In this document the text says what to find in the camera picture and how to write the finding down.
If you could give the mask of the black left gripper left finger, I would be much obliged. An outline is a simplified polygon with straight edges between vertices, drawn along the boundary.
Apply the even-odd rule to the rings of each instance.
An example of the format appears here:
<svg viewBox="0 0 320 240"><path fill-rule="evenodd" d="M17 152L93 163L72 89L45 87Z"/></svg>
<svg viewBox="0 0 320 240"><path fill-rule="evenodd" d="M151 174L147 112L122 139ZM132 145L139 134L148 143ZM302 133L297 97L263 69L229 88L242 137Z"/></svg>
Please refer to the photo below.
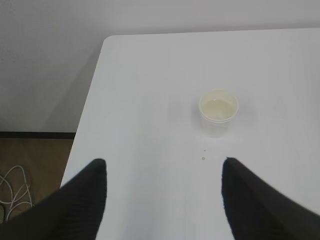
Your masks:
<svg viewBox="0 0 320 240"><path fill-rule="evenodd" d="M107 165L94 159L59 190L1 224L2 240L94 240L107 200Z"/></svg>

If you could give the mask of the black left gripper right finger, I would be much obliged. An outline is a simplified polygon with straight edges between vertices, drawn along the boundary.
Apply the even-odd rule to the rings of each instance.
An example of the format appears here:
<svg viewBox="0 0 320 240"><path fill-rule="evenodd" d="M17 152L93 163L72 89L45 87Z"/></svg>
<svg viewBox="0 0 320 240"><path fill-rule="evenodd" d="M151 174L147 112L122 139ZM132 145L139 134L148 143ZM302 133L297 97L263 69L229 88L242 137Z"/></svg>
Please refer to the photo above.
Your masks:
<svg viewBox="0 0 320 240"><path fill-rule="evenodd" d="M292 201L236 158L222 166L224 212L236 240L318 240L320 217Z"/></svg>

